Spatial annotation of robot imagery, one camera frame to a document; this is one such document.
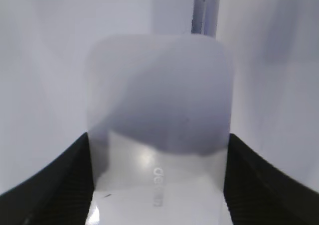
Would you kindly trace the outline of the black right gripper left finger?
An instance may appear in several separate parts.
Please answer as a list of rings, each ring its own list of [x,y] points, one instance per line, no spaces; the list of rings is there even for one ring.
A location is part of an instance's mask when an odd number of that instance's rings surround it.
[[[89,141],[84,133],[48,166],[0,196],[0,223],[83,225],[93,192]]]

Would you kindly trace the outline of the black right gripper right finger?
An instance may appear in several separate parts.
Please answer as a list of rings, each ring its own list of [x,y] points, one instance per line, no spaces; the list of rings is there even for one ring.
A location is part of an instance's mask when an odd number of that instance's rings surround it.
[[[235,225],[317,225],[319,194],[230,134],[224,197]]]

